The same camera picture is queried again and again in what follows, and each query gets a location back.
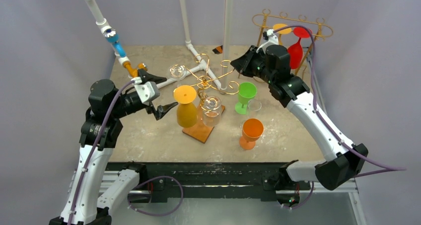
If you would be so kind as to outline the gold scroll glass tree stand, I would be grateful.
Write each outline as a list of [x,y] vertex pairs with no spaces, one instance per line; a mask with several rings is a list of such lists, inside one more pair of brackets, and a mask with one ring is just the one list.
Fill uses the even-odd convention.
[[197,94],[198,94],[198,96],[200,98],[200,102],[199,102],[199,105],[200,106],[202,105],[202,103],[204,102],[204,100],[208,97],[206,95],[206,93],[205,93],[205,90],[208,89],[208,88],[212,88],[212,89],[214,89],[216,91],[221,92],[222,94],[228,94],[228,95],[235,95],[235,94],[237,94],[239,92],[239,83],[236,82],[236,81],[233,81],[233,80],[232,81],[229,81],[228,86],[229,86],[230,89],[234,89],[233,85],[236,85],[237,86],[237,90],[234,91],[234,92],[224,92],[221,89],[218,89],[217,87],[215,87],[213,85],[213,84],[216,84],[216,80],[217,79],[221,79],[221,78],[223,78],[225,76],[228,76],[234,70],[231,70],[230,72],[227,72],[225,74],[222,74],[219,77],[212,78],[211,75],[210,75],[211,70],[210,70],[210,58],[209,58],[209,56],[207,54],[205,54],[205,53],[200,53],[200,54],[199,53],[195,53],[194,54],[194,57],[196,58],[195,59],[195,62],[196,63],[198,63],[198,64],[205,63],[206,64],[206,66],[205,66],[205,74],[204,75],[201,75],[201,76],[195,75],[195,73],[193,72],[193,69],[189,69],[189,68],[186,67],[186,69],[188,71],[187,72],[187,75],[188,74],[193,75],[197,79],[197,81],[198,81],[196,84],[193,84],[193,86],[196,86],[198,88],[197,89]]

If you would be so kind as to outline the clear wine glass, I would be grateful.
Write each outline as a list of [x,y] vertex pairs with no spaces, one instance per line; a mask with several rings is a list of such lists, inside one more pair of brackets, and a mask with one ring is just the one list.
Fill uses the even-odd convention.
[[208,96],[201,105],[202,122],[208,127],[214,127],[220,123],[222,104],[220,98]]
[[168,69],[168,78],[175,81],[176,87],[181,86],[180,81],[187,75],[187,69],[184,65],[175,64]]
[[246,113],[257,113],[261,110],[262,103],[257,99],[251,99],[247,104]]

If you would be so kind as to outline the red plastic wine glass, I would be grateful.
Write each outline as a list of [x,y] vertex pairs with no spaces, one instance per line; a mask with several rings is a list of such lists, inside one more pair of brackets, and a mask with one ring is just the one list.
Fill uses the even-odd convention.
[[303,29],[302,27],[295,27],[292,32],[296,37],[298,37],[298,40],[296,43],[292,44],[287,49],[287,51],[290,55],[290,68],[292,70],[295,70],[300,66],[303,57],[303,48],[301,45],[301,40],[310,38],[310,34],[307,30]]

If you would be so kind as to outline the wooden base board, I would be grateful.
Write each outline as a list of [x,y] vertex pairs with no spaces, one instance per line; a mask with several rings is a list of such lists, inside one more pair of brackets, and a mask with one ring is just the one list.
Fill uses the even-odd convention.
[[203,110],[201,108],[201,106],[197,106],[197,122],[194,126],[189,127],[189,128],[183,128],[182,132],[187,135],[190,136],[191,138],[201,142],[201,143],[205,143],[210,134],[212,133],[214,127],[209,127],[206,126],[203,121],[202,121],[202,115],[203,115]]

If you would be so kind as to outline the orange plastic wine glass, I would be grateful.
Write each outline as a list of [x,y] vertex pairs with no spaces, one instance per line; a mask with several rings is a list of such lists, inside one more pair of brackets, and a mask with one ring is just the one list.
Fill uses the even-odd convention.
[[252,150],[263,131],[264,126],[260,120],[256,118],[246,120],[242,126],[242,136],[239,139],[239,145],[244,150]]

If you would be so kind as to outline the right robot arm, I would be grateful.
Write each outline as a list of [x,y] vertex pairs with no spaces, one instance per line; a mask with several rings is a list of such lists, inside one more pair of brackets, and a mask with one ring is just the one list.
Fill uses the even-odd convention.
[[241,75],[266,82],[272,97],[302,123],[322,152],[323,161],[294,160],[283,166],[280,185],[290,189],[298,181],[312,181],[335,190],[361,172],[368,149],[364,144],[356,145],[334,125],[314,100],[309,86],[291,73],[289,63],[286,47],[271,45],[265,50],[251,46],[230,64]]

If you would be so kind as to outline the gold wire wine glass rack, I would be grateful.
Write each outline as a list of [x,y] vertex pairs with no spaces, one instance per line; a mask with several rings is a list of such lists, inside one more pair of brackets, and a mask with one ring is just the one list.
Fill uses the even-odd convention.
[[[283,23],[287,27],[280,28],[275,30],[277,37],[277,32],[283,29],[291,28],[292,31],[295,27],[302,27],[307,30],[310,34],[310,38],[302,39],[301,45],[303,48],[303,57],[300,63],[300,66],[291,70],[294,75],[298,75],[299,72],[305,72],[305,70],[310,65],[309,57],[312,56],[313,46],[311,43],[311,38],[315,41],[325,41],[327,38],[333,36],[333,28],[326,24],[326,20],[322,17],[318,17],[315,20],[308,19],[307,16],[299,14],[297,16],[289,16],[285,11],[281,11],[278,14],[274,14],[270,9],[263,9],[261,13],[255,14],[252,17],[252,23],[257,26],[260,30],[259,38],[257,41],[257,47],[265,42],[263,38],[263,32],[272,29],[274,24]],[[293,32],[281,36],[281,41],[283,46],[287,49],[294,43],[297,42],[298,37],[296,37]]]

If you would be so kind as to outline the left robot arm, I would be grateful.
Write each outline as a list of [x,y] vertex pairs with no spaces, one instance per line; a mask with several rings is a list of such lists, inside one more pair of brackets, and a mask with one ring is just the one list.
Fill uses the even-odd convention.
[[126,163],[117,179],[100,193],[103,176],[115,149],[125,116],[145,110],[156,120],[163,118],[175,103],[154,107],[159,97],[158,85],[165,77],[139,69],[138,76],[127,86],[116,88],[110,79],[92,84],[88,97],[89,108],[81,127],[78,166],[73,175],[69,197],[61,214],[50,220],[52,225],[109,225],[115,210],[127,198],[131,189],[141,190],[150,179],[146,165]]

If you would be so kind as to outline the yellow wine glass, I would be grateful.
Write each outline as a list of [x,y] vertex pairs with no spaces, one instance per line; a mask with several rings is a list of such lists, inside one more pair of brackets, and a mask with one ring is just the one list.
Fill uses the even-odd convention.
[[192,86],[181,85],[173,92],[173,97],[178,102],[177,123],[182,128],[190,128],[197,122],[197,109],[194,101],[197,93]]
[[[278,30],[278,29],[284,28],[284,27],[287,27],[287,25],[283,24],[283,23],[277,23],[277,24],[273,25],[273,30],[275,31],[275,30]],[[289,34],[291,31],[292,31],[291,28],[287,28],[287,29],[283,29],[283,30],[280,30],[280,31],[277,32],[279,45],[283,45],[283,43],[281,41],[281,36],[285,35],[285,34]]]

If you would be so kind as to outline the yellow wine glass front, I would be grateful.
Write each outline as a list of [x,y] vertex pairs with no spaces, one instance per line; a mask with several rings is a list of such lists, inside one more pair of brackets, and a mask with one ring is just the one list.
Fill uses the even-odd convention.
[[[283,23],[277,23],[277,24],[273,25],[273,30],[275,31],[275,30],[278,30],[278,29],[284,28],[284,27],[287,27],[287,25],[283,24]],[[280,30],[280,31],[277,32],[279,45],[283,45],[283,43],[281,41],[281,36],[285,35],[285,34],[289,34],[291,31],[292,31],[291,28],[287,28],[287,29],[283,29],[283,30]]]

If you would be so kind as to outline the green plastic wine glass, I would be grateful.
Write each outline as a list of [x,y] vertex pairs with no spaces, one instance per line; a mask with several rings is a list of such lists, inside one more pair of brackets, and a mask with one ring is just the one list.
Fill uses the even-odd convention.
[[243,82],[239,85],[238,102],[235,104],[235,111],[240,115],[245,115],[247,105],[257,94],[257,87],[251,82]]

